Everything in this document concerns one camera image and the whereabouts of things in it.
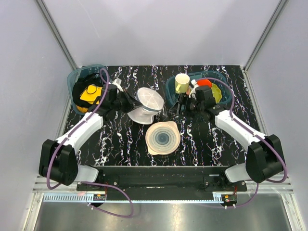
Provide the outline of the white mesh laundry bag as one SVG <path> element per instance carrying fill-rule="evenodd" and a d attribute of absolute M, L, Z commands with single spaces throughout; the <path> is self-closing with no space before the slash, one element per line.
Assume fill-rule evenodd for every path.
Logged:
<path fill-rule="evenodd" d="M 153 89 L 142 87 L 138 89 L 136 99 L 142 106 L 129 112 L 128 117 L 139 124 L 152 124 L 154 116 L 163 109 L 163 97 Z"/>

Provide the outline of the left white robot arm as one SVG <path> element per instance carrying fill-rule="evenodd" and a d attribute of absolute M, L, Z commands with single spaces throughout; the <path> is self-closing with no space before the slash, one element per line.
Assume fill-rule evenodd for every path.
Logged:
<path fill-rule="evenodd" d="M 56 140 L 47 139 L 41 149 L 39 175 L 47 180 L 50 190 L 73 182 L 85 182 L 97 191 L 103 187 L 104 179 L 95 167 L 79 165 L 76 154 L 82 145 L 103 127 L 108 116 L 117 111 L 129 113 L 142 107 L 126 89 L 116 83 L 107 83 L 103 95 L 96 100 L 84 117 L 67 133 Z"/>

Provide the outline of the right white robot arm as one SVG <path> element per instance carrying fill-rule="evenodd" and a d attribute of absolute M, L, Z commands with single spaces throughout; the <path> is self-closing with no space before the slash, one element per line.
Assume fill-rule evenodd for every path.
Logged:
<path fill-rule="evenodd" d="M 195 87 L 190 95 L 179 94 L 169 111 L 185 117 L 202 117 L 231 135 L 247 152 L 245 163 L 227 168 L 218 179 L 222 190 L 229 191 L 243 180 L 272 181 L 271 177 L 279 173 L 283 173 L 279 182 L 286 180 L 288 173 L 280 139 L 251 128 L 232 113 L 232 108 L 217 104 L 209 86 Z"/>

